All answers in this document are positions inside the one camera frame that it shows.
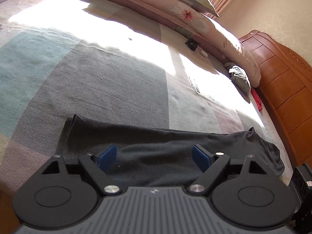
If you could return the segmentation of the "dark grey sweatpants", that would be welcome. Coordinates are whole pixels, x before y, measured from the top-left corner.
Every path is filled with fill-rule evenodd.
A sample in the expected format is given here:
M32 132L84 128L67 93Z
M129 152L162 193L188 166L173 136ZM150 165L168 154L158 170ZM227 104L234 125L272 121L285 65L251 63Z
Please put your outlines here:
M254 128L231 134L198 133L104 123L80 115L66 120L57 153L74 160L85 153L99 157L116 146L117 159L107 174L117 185L189 186L201 175L191 158L196 144L234 160L253 154L278 176L285 170L280 150Z

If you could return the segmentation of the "grey bundled cloth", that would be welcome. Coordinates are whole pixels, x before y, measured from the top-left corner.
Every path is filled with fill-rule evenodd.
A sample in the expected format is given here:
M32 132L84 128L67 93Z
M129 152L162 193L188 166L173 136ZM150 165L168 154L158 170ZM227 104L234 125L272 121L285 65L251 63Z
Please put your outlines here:
M249 82L249 78L247 73L238 65L233 62L225 63L225 68L230 74L230 79L232 83L238 88L240 93L243 94L244 97L249 98L249 94L251 92L251 84Z

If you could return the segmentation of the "orange wooden headboard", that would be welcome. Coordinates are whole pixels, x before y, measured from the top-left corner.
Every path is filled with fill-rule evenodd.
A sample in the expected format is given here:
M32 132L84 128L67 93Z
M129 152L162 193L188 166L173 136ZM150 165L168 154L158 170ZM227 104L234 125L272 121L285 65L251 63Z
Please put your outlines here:
M268 34L253 30L240 38L261 71L256 91L285 146L292 167L311 164L311 66Z

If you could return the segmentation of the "white earbud case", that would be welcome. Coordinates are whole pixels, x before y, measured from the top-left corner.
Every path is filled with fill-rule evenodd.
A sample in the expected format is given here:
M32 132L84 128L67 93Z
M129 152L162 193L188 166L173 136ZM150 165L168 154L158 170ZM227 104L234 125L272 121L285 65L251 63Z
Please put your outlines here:
M204 50L201 50L200 51L200 54L205 57L205 58L208 58L208 54L204 51Z

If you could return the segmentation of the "black hair claw clip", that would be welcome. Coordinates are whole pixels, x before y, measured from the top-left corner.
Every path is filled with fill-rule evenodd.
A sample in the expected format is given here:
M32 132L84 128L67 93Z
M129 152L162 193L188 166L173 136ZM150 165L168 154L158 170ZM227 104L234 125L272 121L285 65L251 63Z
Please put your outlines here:
M192 51L196 51L196 49L198 48L199 42L197 42L196 40L194 40L193 38L189 38L186 42L185 42L186 46L188 48L190 48L190 50Z

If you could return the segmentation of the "pink floral folded quilt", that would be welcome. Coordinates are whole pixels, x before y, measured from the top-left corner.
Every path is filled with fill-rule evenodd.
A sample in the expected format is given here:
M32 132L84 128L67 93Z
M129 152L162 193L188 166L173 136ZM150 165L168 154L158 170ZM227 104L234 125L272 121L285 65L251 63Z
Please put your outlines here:
M134 10L167 27L181 27L210 53L225 57L245 70L253 87L260 84L261 72L242 42L218 22L179 0L108 0Z

